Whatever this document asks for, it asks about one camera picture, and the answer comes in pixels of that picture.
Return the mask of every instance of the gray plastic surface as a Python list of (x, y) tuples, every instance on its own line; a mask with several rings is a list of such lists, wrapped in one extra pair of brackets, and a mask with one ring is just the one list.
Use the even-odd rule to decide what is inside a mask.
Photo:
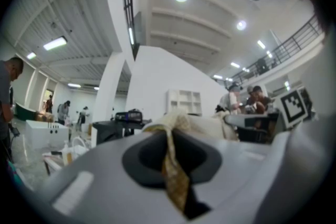
[(218, 149), (222, 165), (208, 183), (194, 186), (212, 211), (187, 221), (164, 190), (139, 186), (124, 171), (122, 154), (142, 133), (101, 144), (50, 177), (38, 192), (52, 204), (80, 171), (93, 183), (70, 216), (84, 223), (277, 223), (297, 211), (321, 183), (335, 150), (336, 117), (278, 134), (272, 145), (195, 137)]

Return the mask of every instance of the table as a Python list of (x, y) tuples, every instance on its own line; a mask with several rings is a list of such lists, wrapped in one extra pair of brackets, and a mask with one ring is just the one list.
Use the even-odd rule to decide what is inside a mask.
[(69, 140), (69, 128), (55, 122), (26, 121), (26, 137), (33, 149), (60, 147)]

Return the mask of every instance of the white shelf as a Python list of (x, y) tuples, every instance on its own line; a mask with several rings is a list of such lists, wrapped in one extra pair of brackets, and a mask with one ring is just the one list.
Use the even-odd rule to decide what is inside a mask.
[(202, 115), (201, 94), (185, 90), (169, 90), (166, 112), (174, 109), (184, 110), (188, 114)]

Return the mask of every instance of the bottle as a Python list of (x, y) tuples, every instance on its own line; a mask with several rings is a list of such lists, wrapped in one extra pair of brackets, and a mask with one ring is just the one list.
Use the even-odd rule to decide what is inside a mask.
[(68, 165), (69, 163), (72, 162), (72, 154), (68, 146), (68, 141), (64, 141), (64, 148), (62, 149), (62, 157), (63, 157), (63, 162), (64, 165)]

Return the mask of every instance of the beige cloth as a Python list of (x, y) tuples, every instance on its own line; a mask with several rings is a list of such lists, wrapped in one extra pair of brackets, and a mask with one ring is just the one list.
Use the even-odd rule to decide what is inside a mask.
[(162, 174), (167, 195), (181, 212), (184, 212), (190, 179), (176, 159), (172, 131), (178, 129), (188, 134), (238, 140), (233, 128), (223, 120), (227, 114), (229, 112), (222, 111), (216, 113), (212, 119), (205, 119), (189, 116), (182, 110), (174, 110), (143, 128), (143, 132), (164, 130), (167, 134), (167, 152), (162, 164)]

